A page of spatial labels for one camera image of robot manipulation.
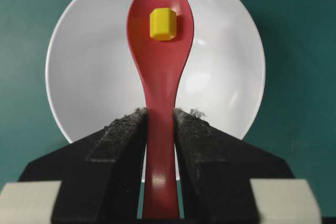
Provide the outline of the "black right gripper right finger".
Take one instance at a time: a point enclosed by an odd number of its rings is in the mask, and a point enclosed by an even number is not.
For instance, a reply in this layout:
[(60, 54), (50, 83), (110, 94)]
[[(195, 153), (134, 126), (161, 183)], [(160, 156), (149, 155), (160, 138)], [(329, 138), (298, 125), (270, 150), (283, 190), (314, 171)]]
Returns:
[(293, 178), (282, 158), (174, 109), (184, 216), (197, 223), (259, 223), (251, 178)]

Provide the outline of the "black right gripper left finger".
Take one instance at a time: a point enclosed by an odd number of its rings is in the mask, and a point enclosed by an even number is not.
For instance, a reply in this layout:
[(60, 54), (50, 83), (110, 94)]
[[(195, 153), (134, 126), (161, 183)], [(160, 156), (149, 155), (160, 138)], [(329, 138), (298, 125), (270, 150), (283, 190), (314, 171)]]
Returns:
[(27, 164), (20, 182), (58, 180), (52, 223), (134, 223), (145, 151), (147, 110)]

